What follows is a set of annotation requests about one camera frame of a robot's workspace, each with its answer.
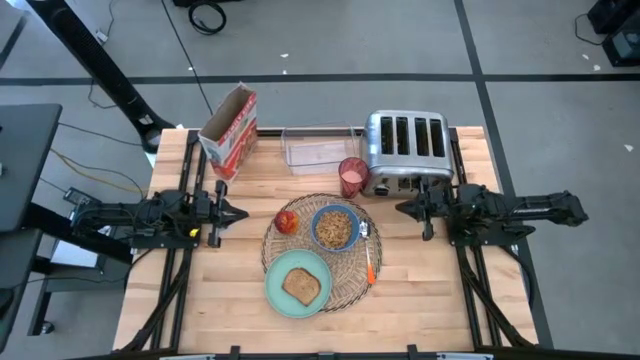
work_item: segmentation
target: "concrete floor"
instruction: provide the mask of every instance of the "concrete floor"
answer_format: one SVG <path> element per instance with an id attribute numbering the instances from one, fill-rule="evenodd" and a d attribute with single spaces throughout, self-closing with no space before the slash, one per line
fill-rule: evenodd
<path id="1" fill-rule="evenodd" d="M 103 29 L 109 0 L 78 0 Z M 638 73 L 612 68 L 602 49 L 573 36 L 573 18 L 593 0 L 464 0 L 484 74 Z M 200 75 L 471 74 L 454 1 L 244 0 L 225 3 L 228 25 L 218 36 L 193 31 L 186 11 L 169 5 L 176 28 Z M 105 49 L 132 77 L 188 77 L 192 72 L 159 0 L 117 1 Z M 0 49 L 21 13 L 0 1 Z M 587 22 L 581 32 L 592 34 Z M 30 17 L 0 68 L 6 79 L 53 79 L 56 86 L 0 86 L 0 104 L 54 102 L 61 121 L 136 141 L 117 109 L 86 99 L 87 78 L 68 51 Z M 485 117 L 472 81 L 351 81 L 249 83 L 258 92 L 261 126 L 348 121 L 364 123 L 382 108 L 431 110 L 451 125 L 482 125 Z M 137 85 L 165 119 L 200 127 L 208 110 L 194 84 Z M 217 104 L 231 84 L 208 83 Z M 529 238 L 553 343 L 559 349 L 640 354 L 640 82 L 487 83 L 514 187 L 519 194 L 569 189 L 591 220 L 577 229 L 539 224 Z M 95 98 L 109 100 L 96 88 Z M 636 147 L 627 151 L 626 145 Z M 54 148 L 82 163 L 125 172 L 147 183 L 151 168 L 138 148 L 60 128 Z M 42 177 L 100 199 L 135 201 L 76 176 L 50 157 Z M 40 183 L 35 201 L 61 214 L 69 204 Z M 47 319 L 57 331 L 26 337 L 38 284 L 28 286 L 10 343 L 0 359 L 61 359 L 111 349 L 122 291 L 56 294 Z"/>

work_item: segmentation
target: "wooden table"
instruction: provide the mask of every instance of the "wooden table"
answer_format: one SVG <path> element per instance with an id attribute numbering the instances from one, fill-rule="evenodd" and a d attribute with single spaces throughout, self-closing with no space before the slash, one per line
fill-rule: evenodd
<path id="1" fill-rule="evenodd" d="M 461 127 L 458 134 L 468 182 L 498 191 L 483 129 Z M 150 193 L 177 187 L 186 136 L 187 130 L 163 133 Z M 191 173 L 189 191 L 195 170 Z M 204 188 L 213 193 L 215 181 L 208 167 Z M 375 222 L 383 246 L 378 281 L 361 301 L 308 319 L 285 318 L 269 306 L 260 263 L 264 233 L 287 202 L 316 192 L 339 194 L 338 177 L 291 176 L 280 139 L 260 138 L 227 197 L 250 217 L 223 232 L 220 249 L 203 242 L 193 254 L 180 353 L 229 353 L 232 345 L 243 353 L 405 352 L 408 344 L 419 351 L 472 350 L 457 258 L 444 224 L 434 220 L 436 236 L 422 241 L 421 224 L 395 211 L 397 199 L 355 199 Z M 521 334 L 536 342 L 517 263 L 497 247 L 484 247 L 484 257 L 494 300 Z M 114 348 L 129 342 L 155 307 L 164 260 L 165 250 L 157 249 L 131 271 Z M 477 306 L 488 344 L 485 313 Z M 164 346 L 173 311 L 167 314 Z"/>

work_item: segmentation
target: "apple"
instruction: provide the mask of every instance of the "apple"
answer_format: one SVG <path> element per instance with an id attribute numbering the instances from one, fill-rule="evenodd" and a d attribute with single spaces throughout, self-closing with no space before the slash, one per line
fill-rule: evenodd
<path id="1" fill-rule="evenodd" d="M 276 225 L 276 229 L 285 235 L 295 234 L 298 231 L 298 214 L 293 211 L 280 211 L 273 223 Z"/>

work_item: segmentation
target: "slice of bread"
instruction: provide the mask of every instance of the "slice of bread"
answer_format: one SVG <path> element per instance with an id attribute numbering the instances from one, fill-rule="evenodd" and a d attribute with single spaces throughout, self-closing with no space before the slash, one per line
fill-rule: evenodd
<path id="1" fill-rule="evenodd" d="M 295 268 L 287 274 L 282 283 L 284 291 L 309 306 L 320 294 L 320 281 L 303 268 Z"/>

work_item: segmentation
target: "toaster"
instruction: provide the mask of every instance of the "toaster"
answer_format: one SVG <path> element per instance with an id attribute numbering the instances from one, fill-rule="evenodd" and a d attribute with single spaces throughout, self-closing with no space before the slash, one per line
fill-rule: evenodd
<path id="1" fill-rule="evenodd" d="M 438 113 L 380 110 L 369 116 L 360 138 L 367 163 L 365 196 L 413 198 L 421 181 L 453 178 L 447 119 Z"/>

